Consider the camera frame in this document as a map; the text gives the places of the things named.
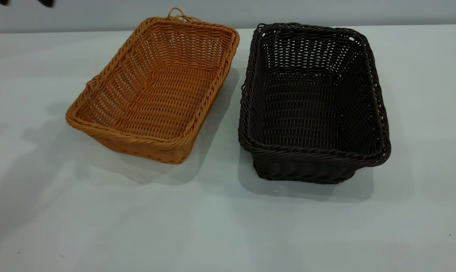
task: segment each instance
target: background wall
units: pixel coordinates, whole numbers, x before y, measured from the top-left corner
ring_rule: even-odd
[[[142,20],[166,16],[171,7],[235,28],[299,22],[326,26],[456,24],[456,0],[37,0],[0,5],[0,32],[106,31],[134,29]]]

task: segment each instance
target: basket rim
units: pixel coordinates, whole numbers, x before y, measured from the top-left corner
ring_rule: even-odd
[[[223,59],[223,65],[219,68],[219,78],[215,78],[209,88],[207,88],[205,97],[202,99],[202,101],[199,103],[197,106],[196,112],[193,114],[192,119],[188,122],[188,125],[186,126],[186,129],[179,134],[179,136],[171,139],[164,139],[164,138],[158,138],[154,136],[142,136],[138,134],[133,134],[133,133],[127,133],[123,131],[119,131],[110,127],[106,127],[103,125],[95,124],[92,122],[86,122],[83,119],[80,119],[79,117],[76,116],[76,114],[81,110],[81,108],[86,105],[86,101],[83,98],[87,95],[90,94],[100,87],[100,82],[104,81],[104,79],[108,78],[112,72],[115,70],[114,68],[110,68],[109,66],[111,63],[117,62],[117,60],[121,60],[123,57],[128,55],[130,48],[140,39],[140,33],[144,32],[146,29],[149,27],[158,24],[158,23],[173,23],[175,25],[190,25],[194,27],[199,27],[199,28],[206,28],[212,27],[213,29],[219,29],[223,28],[225,31],[228,33],[232,34],[231,39],[230,39],[230,47],[228,48],[228,51]],[[210,103],[209,102],[209,97],[210,93],[211,96],[217,95],[217,93],[221,90],[222,84],[219,86],[217,90],[215,90],[216,85],[219,84],[219,82],[223,82],[226,76],[228,75],[228,72],[230,70],[231,66],[231,61],[233,60],[233,57],[235,56],[236,50],[238,48],[240,42],[240,35],[238,31],[236,31],[234,28],[222,25],[222,24],[214,24],[214,23],[209,23],[205,21],[183,21],[179,19],[175,19],[174,17],[149,17],[145,19],[134,31],[133,33],[127,38],[126,42],[123,44],[123,46],[119,49],[119,51],[116,53],[116,55],[112,58],[112,60],[107,64],[107,66],[100,72],[100,74],[96,75],[93,79],[91,79],[87,85],[86,88],[81,92],[81,94],[78,96],[78,98],[74,101],[74,103],[69,107],[65,114],[65,119],[69,125],[72,127],[79,129],[81,131],[84,131],[87,134],[94,134],[96,136],[101,136],[104,138],[115,138],[116,142],[120,143],[130,143],[130,144],[146,144],[150,145],[151,148],[154,148],[156,150],[174,150],[176,148],[184,146],[186,143],[191,141],[193,138],[197,137],[197,133],[202,127],[202,124],[204,123],[204,119],[208,115],[208,111],[210,108],[210,105],[214,103],[214,99]]]
[[[239,142],[240,145],[254,156],[262,156],[262,157],[276,157],[276,158],[284,158],[284,159],[307,159],[307,160],[318,160],[318,161],[330,161],[330,162],[340,162],[346,164],[353,164],[359,165],[361,167],[368,167],[368,166],[377,166],[383,164],[388,158],[391,153],[391,143],[389,141],[389,126],[388,126],[388,119],[386,114],[386,108],[384,106],[384,101],[382,98],[381,87],[378,81],[378,74],[375,68],[374,62],[374,55],[372,50],[369,46],[369,42],[367,38],[362,35],[361,33],[347,28],[331,28],[328,26],[312,26],[312,25],[303,25],[299,23],[273,23],[273,24],[259,24],[257,29],[255,29],[252,38],[252,45],[250,47],[250,57],[248,62],[256,62],[257,61],[257,52],[260,47],[260,43],[256,44],[255,41],[258,37],[262,36],[264,31],[267,30],[276,30],[276,29],[298,29],[303,31],[319,31],[321,33],[347,33],[356,38],[360,39],[362,44],[364,45],[363,53],[367,56],[367,67],[368,67],[368,75],[371,76],[372,83],[373,83],[373,96],[379,96],[380,98],[380,108],[376,112],[380,116],[380,127],[382,131],[382,145],[380,146],[379,150],[370,154],[359,154],[359,153],[350,153],[342,150],[328,150],[322,148],[308,148],[308,147],[296,147],[296,146],[282,146],[282,145],[269,145],[264,144],[259,141],[256,141],[254,138],[249,136],[249,127],[251,122],[249,120],[250,114],[252,114],[252,107],[251,103],[249,102],[249,98],[245,97],[245,94],[250,93],[248,89],[250,88],[250,81],[248,74],[250,72],[250,64],[247,68],[247,77],[245,79],[245,84],[242,85],[242,100],[241,100],[241,107],[240,110],[240,125],[238,127],[238,135],[239,135]],[[256,75],[256,69],[252,69],[252,74],[250,78],[254,78]]]

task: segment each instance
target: basket handle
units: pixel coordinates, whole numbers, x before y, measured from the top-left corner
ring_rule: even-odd
[[[171,16],[171,13],[173,10],[178,10],[179,12],[181,12],[181,15]],[[177,7],[174,7],[169,11],[168,18],[173,19],[173,20],[181,19],[181,21],[186,20],[186,22],[192,22],[192,21],[201,22],[201,20],[198,18],[186,16],[185,13],[180,8],[177,8]]]

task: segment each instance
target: rectangular basket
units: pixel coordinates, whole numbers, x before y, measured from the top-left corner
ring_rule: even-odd
[[[374,57],[352,29],[260,24],[239,141],[265,179],[337,184],[391,153]]]
[[[240,37],[228,26],[171,12],[137,27],[71,105],[69,125],[117,152],[183,162]]]

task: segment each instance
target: white table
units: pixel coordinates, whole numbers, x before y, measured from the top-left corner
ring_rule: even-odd
[[[181,165],[64,120],[129,32],[0,34],[0,272],[456,272],[456,25],[354,29],[392,154],[335,186],[260,179],[240,148],[250,29]]]

